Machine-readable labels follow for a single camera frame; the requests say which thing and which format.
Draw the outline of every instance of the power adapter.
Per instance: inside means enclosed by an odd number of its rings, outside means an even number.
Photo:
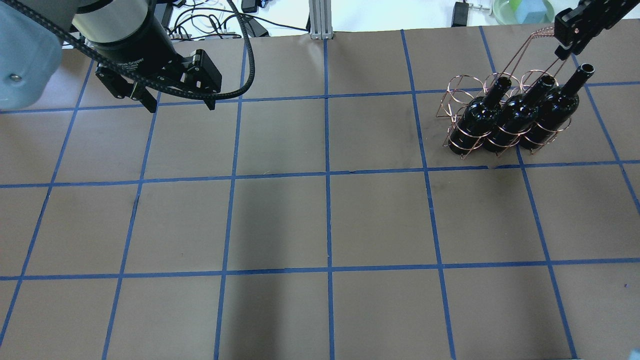
[[[451,19],[451,27],[467,26],[469,16],[469,4],[459,1],[453,6],[453,18]]]

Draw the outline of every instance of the blue foam block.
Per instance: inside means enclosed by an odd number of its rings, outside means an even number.
[[[547,14],[547,7],[542,0],[522,0],[515,11],[519,24],[538,24]]]

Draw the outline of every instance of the blue tape line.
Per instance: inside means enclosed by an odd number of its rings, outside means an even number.
[[[246,46],[243,47],[242,54],[242,71],[240,73],[240,86],[244,83],[244,71],[246,69]],[[229,242],[231,239],[231,216],[234,209],[234,195],[236,192],[236,169],[238,164],[238,147],[240,142],[240,127],[242,117],[242,103],[244,102],[243,96],[240,95],[237,99],[238,109],[236,117],[236,139],[234,140],[234,160],[231,170],[231,184],[229,188],[229,204],[227,207],[227,228],[225,233],[225,249],[222,256],[222,275],[220,277],[220,296],[218,297],[218,318],[216,319],[216,335],[214,338],[214,350],[213,358],[218,360],[220,356],[220,336],[222,333],[222,314],[223,306],[225,304],[225,288],[227,285],[227,266],[229,260]]]
[[[152,273],[130,273],[122,274],[125,279],[150,279],[157,277],[200,277],[200,276],[220,276],[221,270],[210,271],[185,271],[185,272],[152,272]]]
[[[131,108],[143,108],[142,104],[125,104],[125,105],[105,105],[105,106],[85,106],[79,108],[79,111],[85,110],[110,110],[110,109],[131,109]]]
[[[160,103],[161,92],[158,92],[156,101]],[[156,127],[158,109],[156,106],[156,112],[154,112],[151,118],[151,125],[149,126],[149,134],[147,136],[147,145],[145,146],[145,154],[142,157],[142,166],[140,167],[140,176],[138,178],[138,189],[136,190],[136,198],[133,202],[131,209],[131,218],[129,219],[129,228],[127,230],[127,238],[125,240],[124,251],[122,252],[122,260],[120,262],[120,272],[118,274],[118,283],[116,284],[116,291],[113,296],[113,305],[111,306],[111,315],[109,316],[109,325],[107,326],[107,335],[104,340],[104,347],[102,348],[102,360],[107,359],[107,353],[109,352],[109,343],[111,342],[111,333],[113,331],[113,322],[115,321],[116,312],[118,310],[118,301],[120,299],[120,290],[122,289],[122,279],[125,267],[127,265],[127,257],[129,255],[129,246],[131,244],[131,236],[133,234],[133,227],[136,221],[136,214],[138,212],[138,204],[140,202],[140,194],[142,194],[143,179],[145,177],[145,171],[147,169],[147,159],[149,157],[149,150],[151,149],[151,139],[154,135],[154,128]]]
[[[58,108],[58,109],[26,109],[26,110],[3,110],[0,114],[33,114],[33,113],[56,113],[60,111],[75,111],[74,108]]]
[[[543,163],[543,164],[524,164],[525,168],[536,167],[588,167],[595,165],[617,165],[616,161],[576,161],[575,163]]]
[[[573,163],[540,163],[525,164],[525,168],[539,167],[581,167],[581,166],[598,166],[598,165],[617,165],[622,164],[640,164],[640,160],[621,160],[618,161],[576,161]],[[495,167],[496,169],[520,168],[519,164],[505,164]],[[455,171],[455,170],[488,170],[486,165],[469,165],[469,166],[453,166],[453,167],[428,167],[429,172],[439,171]],[[332,176],[355,175],[355,174],[389,174],[398,172],[421,172],[422,168],[382,168],[370,170],[334,170],[330,174]],[[326,172],[288,172],[280,174],[255,174],[255,175],[236,175],[236,179],[269,179],[272,177],[310,177],[325,176]],[[217,181],[231,180],[231,176],[199,176],[199,177],[168,177],[144,179],[142,183],[176,183],[181,181]],[[121,181],[86,181],[77,183],[54,183],[53,187],[69,187],[69,186],[117,186],[138,184],[140,180],[121,180]],[[47,188],[50,183],[33,183],[33,184],[0,184],[0,189],[4,188]]]
[[[431,181],[429,180],[429,170],[427,165],[427,157],[424,152],[424,144],[422,141],[422,126],[420,125],[420,115],[418,112],[418,101],[416,98],[415,83],[413,81],[413,70],[411,67],[411,58],[409,56],[409,48],[406,44],[404,30],[400,30],[402,38],[404,57],[406,58],[406,67],[409,73],[409,82],[411,84],[411,93],[413,100],[413,115],[415,117],[415,127],[418,136],[418,145],[420,147],[420,156],[422,158],[422,167],[424,169],[424,185],[427,191],[427,200],[429,202],[429,215],[431,217],[431,231],[433,232],[433,245],[436,252],[436,260],[438,261],[438,277],[440,278],[440,292],[442,294],[442,307],[444,310],[445,324],[447,326],[447,338],[449,340],[449,352],[451,359],[456,359],[456,347],[453,340],[453,330],[451,326],[451,316],[449,314],[449,299],[447,298],[447,286],[445,283],[444,269],[442,267],[442,255],[440,254],[440,241],[438,239],[438,229],[436,227],[436,215],[433,209],[433,198],[431,195]]]
[[[433,171],[455,171],[455,170],[488,170],[489,167],[486,165],[478,165],[478,166],[460,166],[460,167],[429,167],[427,168],[429,172]]]
[[[117,279],[118,274],[61,274],[61,275],[25,275],[24,280],[81,280],[81,279]]]
[[[331,175],[356,175],[356,174],[395,174],[398,172],[422,172],[423,168],[383,168],[376,170],[337,170],[331,171]]]
[[[88,181],[84,183],[55,183],[55,188],[65,188],[71,186],[117,186],[117,185],[132,185],[138,184],[138,180],[125,180],[125,181]]]
[[[495,72],[495,65],[493,64],[493,56],[491,56],[491,50],[489,49],[489,43],[486,41],[486,36],[484,35],[484,29],[482,26],[478,26],[478,30],[480,31],[480,36],[482,37],[482,43],[484,44],[484,50],[486,51],[487,58],[489,58],[489,66],[491,66],[491,72]]]
[[[171,177],[166,179],[144,179],[143,183],[178,183],[180,181],[215,181],[231,180],[231,176],[198,176],[198,177]]]
[[[335,360],[335,331],[333,322],[333,245],[331,230],[331,166],[329,146],[329,50],[327,39],[323,40],[324,65],[324,171],[326,192],[326,265],[327,297],[329,316],[329,359]]]
[[[410,91],[391,91],[391,92],[364,92],[360,94],[326,94],[325,97],[338,98],[338,97],[367,97],[367,96],[395,96],[395,95],[409,95]]]
[[[485,49],[488,51],[487,43],[484,43]],[[589,83],[586,84],[585,87],[596,87],[596,86],[629,86],[629,85],[640,85],[640,81],[620,81],[620,82],[605,82],[605,83]],[[466,92],[478,92],[482,90],[482,88],[460,88],[460,90],[464,90]],[[416,90],[416,94],[441,94],[446,92],[446,89],[425,89],[425,90]],[[324,98],[334,98],[334,97],[367,97],[367,96],[393,96],[393,95],[409,95],[410,91],[398,91],[398,92],[366,92],[366,93],[354,93],[354,94],[326,94],[326,95],[304,95],[304,96],[284,96],[284,97],[256,97],[253,99],[243,99],[244,102],[261,102],[261,101],[284,101],[284,100],[307,100],[307,99],[324,99]],[[217,100],[217,103],[233,103],[238,102],[237,99],[223,99]],[[164,102],[158,104],[158,106],[181,106],[181,105],[202,105],[204,101],[202,100],[194,100],[194,101],[174,101],[174,102]],[[79,111],[84,110],[108,110],[108,109],[122,109],[122,108],[141,108],[143,107],[141,104],[125,104],[125,105],[106,105],[106,106],[85,106],[82,108],[78,108]],[[74,111],[74,108],[54,108],[54,109],[32,109],[32,110],[5,110],[0,111],[1,114],[22,114],[22,113],[50,113],[57,111]]]
[[[0,347],[2,346],[2,343],[4,341],[4,335],[6,334],[7,326],[9,326],[9,320],[11,319],[11,315],[13,314],[15,301],[18,299],[18,293],[20,292],[20,287],[22,286],[23,278],[27,272],[27,266],[29,265],[31,254],[33,253],[33,247],[35,246],[36,239],[38,238],[38,233],[40,232],[40,225],[42,224],[42,218],[44,217],[45,210],[47,209],[47,204],[49,203],[51,190],[53,190],[52,184],[56,182],[56,176],[58,176],[58,170],[60,169],[60,164],[62,164],[62,157],[65,154],[65,149],[67,148],[69,137],[71,136],[71,130],[73,129],[74,123],[76,122],[76,116],[78,113],[78,108],[80,107],[80,101],[82,100],[84,90],[86,89],[86,84],[87,82],[89,82],[89,75],[91,74],[92,66],[93,66],[93,60],[89,63],[89,69],[87,70],[86,75],[84,76],[84,82],[83,82],[82,88],[80,89],[80,95],[78,96],[78,100],[76,101],[76,107],[74,108],[74,112],[71,115],[71,120],[69,120],[67,132],[65,133],[65,139],[64,141],[62,141],[60,153],[58,154],[58,160],[56,161],[56,166],[54,167],[53,174],[51,175],[51,181],[47,189],[47,195],[45,196],[45,199],[42,203],[42,208],[40,209],[40,214],[38,215],[38,220],[36,221],[36,226],[35,226],[35,229],[33,230],[33,236],[31,237],[31,241],[29,242],[29,247],[27,249],[26,257],[24,258],[24,262],[22,263],[22,270],[20,271],[20,277],[18,278],[18,282],[15,285],[15,290],[13,291],[13,296],[11,297],[11,303],[9,304],[9,309],[7,310],[6,317],[4,318],[4,324],[2,326],[2,330],[0,331]]]
[[[443,264],[445,269],[469,269],[469,268],[512,268],[520,266],[545,266],[546,261],[506,261],[502,263],[455,263]]]
[[[640,85],[640,81],[619,81],[619,82],[613,82],[613,83],[587,83],[584,86],[588,88],[593,88],[596,86],[628,86],[628,85]]]
[[[640,263],[640,258],[611,258],[611,259],[569,259],[552,260],[556,265],[594,265],[594,264],[632,264]],[[450,263],[450,264],[405,264],[405,265],[361,265],[361,266],[332,266],[332,272],[367,272],[367,271],[394,271],[394,270],[437,270],[458,268],[505,268],[523,266],[545,266],[547,261],[505,261],[493,263]],[[274,268],[274,269],[251,269],[251,270],[227,270],[227,276],[264,275],[264,274],[305,274],[305,273],[325,273],[328,267],[312,268]],[[220,276],[222,270],[187,271],[187,272],[145,272],[145,273],[124,273],[124,279],[150,279],[156,277],[198,277],[198,276]],[[61,275],[25,275],[21,276],[0,276],[0,281],[16,281],[22,278],[24,281],[37,280],[75,280],[75,279],[117,279],[120,274],[61,274]]]
[[[285,100],[311,100],[323,99],[324,95],[303,95],[303,96],[283,96],[283,97],[256,97],[254,99],[243,99],[244,102],[261,102],[261,101],[285,101]]]
[[[573,61],[575,63],[578,63],[578,60],[576,59],[575,55],[573,55]],[[629,176],[627,175],[627,170],[623,166],[624,162],[622,162],[620,160],[620,155],[618,154],[618,150],[616,150],[616,146],[613,144],[613,140],[611,139],[611,135],[609,135],[609,131],[607,130],[607,127],[605,126],[604,121],[602,120],[602,116],[600,115],[600,110],[598,109],[598,106],[596,105],[596,102],[595,102],[595,100],[593,98],[593,95],[591,94],[591,90],[589,89],[589,87],[586,87],[585,91],[587,93],[587,97],[589,97],[589,101],[591,102],[591,107],[593,107],[593,112],[596,114],[596,118],[598,119],[598,122],[600,123],[600,127],[602,128],[602,132],[604,133],[604,136],[606,137],[607,142],[609,143],[609,147],[611,148],[611,152],[613,153],[613,156],[616,159],[616,163],[620,167],[620,172],[622,173],[622,178],[624,178],[625,183],[627,184],[627,188],[629,190],[629,194],[631,194],[631,198],[633,199],[634,204],[636,205],[636,211],[640,214],[640,200],[638,200],[638,196],[636,195],[636,191],[634,190],[634,187],[631,184],[631,180],[629,179]]]
[[[48,188],[51,184],[0,184],[0,189],[14,189],[14,188]]]
[[[238,175],[236,179],[271,179],[274,177],[307,177],[324,176],[325,172],[289,172],[283,174],[262,174],[262,175]]]
[[[552,260],[551,262],[554,265],[629,264],[640,263],[640,258]]]
[[[556,302],[558,305],[558,310],[560,312],[560,318],[562,319],[562,324],[564,327],[564,335],[566,336],[567,343],[569,345],[569,351],[571,352],[572,359],[577,358],[577,354],[575,351],[575,345],[573,344],[573,338],[571,336],[571,329],[569,328],[569,321],[566,318],[566,313],[564,311],[564,305],[562,302],[562,298],[560,296],[560,289],[558,288],[558,284],[556,281],[556,273],[554,272],[553,263],[551,262],[551,256],[549,254],[549,249],[547,247],[547,241],[545,239],[545,234],[542,231],[542,224],[540,222],[540,216],[538,214],[538,208],[536,206],[536,201],[533,197],[533,191],[531,191],[531,184],[529,183],[529,176],[527,176],[527,170],[524,166],[524,162],[522,161],[522,154],[520,153],[520,148],[516,148],[516,154],[518,155],[518,162],[520,163],[520,170],[522,171],[522,177],[524,178],[525,187],[527,188],[527,195],[529,196],[529,202],[531,203],[531,210],[533,212],[533,218],[536,222],[536,227],[538,228],[538,236],[540,237],[540,244],[542,246],[542,251],[545,255],[545,262],[547,268],[549,270],[549,277],[551,278],[551,284],[554,289],[554,294],[556,296]]]
[[[438,264],[414,265],[365,265],[365,266],[335,266],[334,272],[362,272],[362,271],[395,271],[395,270],[438,270]]]

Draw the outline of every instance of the grid square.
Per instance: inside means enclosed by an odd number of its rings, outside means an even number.
[[[583,359],[626,359],[638,345],[640,264],[563,265],[554,269],[578,355]]]
[[[185,41],[174,42],[173,47],[182,56],[189,56],[197,49],[207,52],[211,61],[222,74],[221,92],[231,92],[240,87],[240,73],[242,70],[242,54],[244,41],[236,39],[225,39],[225,41]],[[194,101],[163,94],[160,102],[184,102]]]
[[[40,99],[25,109],[75,108],[91,59],[76,50],[62,50],[62,62],[53,73]]]
[[[124,279],[107,359],[213,359],[220,277]]]
[[[436,262],[424,173],[331,178],[334,266]]]
[[[536,152],[535,156],[529,156],[528,150],[520,149],[525,163],[615,160],[587,93],[583,89],[578,92],[578,95],[580,106],[572,115],[571,126],[558,134],[556,141]]]
[[[324,101],[247,102],[242,109],[237,173],[324,171]]]
[[[495,71],[501,72],[505,69],[505,66],[532,32],[551,25],[553,24],[483,26],[486,42],[489,45],[493,64],[495,65]],[[534,39],[527,49],[525,56],[522,58],[522,61],[518,64],[514,76],[520,79],[526,71],[533,69],[544,70],[549,67],[549,65],[557,59],[554,55],[557,46],[558,41],[553,37]],[[513,70],[513,65],[515,65],[516,61],[518,61],[518,59],[514,60],[507,72]],[[551,74],[555,73],[559,65],[560,61],[550,70]],[[574,71],[575,67],[573,66],[573,62],[571,59],[568,59],[557,76],[558,82],[560,82],[560,84],[565,83]]]
[[[446,89],[460,74],[484,80],[492,73],[476,27],[408,30],[405,37],[417,90]]]
[[[478,149],[462,160],[459,155],[453,153],[448,147],[442,146],[447,137],[447,128],[451,125],[451,120],[448,117],[436,117],[443,95],[444,93],[416,95],[420,115],[420,128],[422,129],[422,143],[424,144],[424,154],[429,167],[484,165],[494,168],[499,165],[518,163],[518,156],[513,149],[506,151],[499,158],[492,152]]]
[[[449,359],[437,270],[335,272],[335,358]]]
[[[545,266],[445,270],[458,359],[569,359]]]
[[[25,281],[0,359],[99,359],[116,279]]]
[[[326,266],[324,176],[236,181],[228,268]]]
[[[6,312],[11,306],[11,299],[13,298],[13,292],[15,291],[15,285],[17,281],[0,281],[0,321],[4,324],[6,318]]]
[[[144,108],[79,111],[56,180],[137,180],[151,118]]]
[[[98,64],[94,63],[89,75],[89,80],[86,83],[82,100],[80,101],[81,108],[87,108],[90,106],[121,106],[121,105],[139,105],[139,101],[133,101],[128,97],[124,99],[117,99],[111,95],[111,92],[100,82],[95,75],[95,69]],[[155,97],[157,92],[151,88],[147,88],[149,92]]]
[[[329,94],[411,90],[400,31],[337,33],[327,51]]]
[[[0,276],[22,272],[46,188],[0,189]]]
[[[54,188],[27,274],[117,273],[135,198],[135,185]]]
[[[145,184],[127,272],[222,269],[229,181]]]
[[[255,77],[245,98],[322,95],[324,50],[322,41],[309,35],[252,38]],[[249,75],[246,62],[245,77]]]
[[[0,183],[48,183],[71,111],[0,115]]]
[[[622,160],[640,159],[640,147],[637,146],[637,134],[640,124],[633,114],[640,111],[637,96],[640,85],[594,86],[589,88],[593,100],[607,127],[613,145]]]
[[[236,118],[237,104],[161,106],[145,178],[230,175]]]
[[[326,276],[228,277],[220,359],[328,359]]]
[[[520,169],[429,173],[444,263],[544,260]]]
[[[422,167],[410,95],[329,100],[332,170]]]
[[[640,256],[638,213],[616,165],[527,169],[552,259]]]
[[[640,58],[640,39],[629,36],[640,31],[637,19],[620,20],[613,28],[601,32],[589,42],[582,54],[580,63],[592,64],[596,72],[590,83],[609,81],[639,81],[637,59]]]

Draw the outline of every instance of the metal frame post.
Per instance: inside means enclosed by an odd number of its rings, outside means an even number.
[[[309,21],[311,39],[333,38],[331,0],[309,0]]]

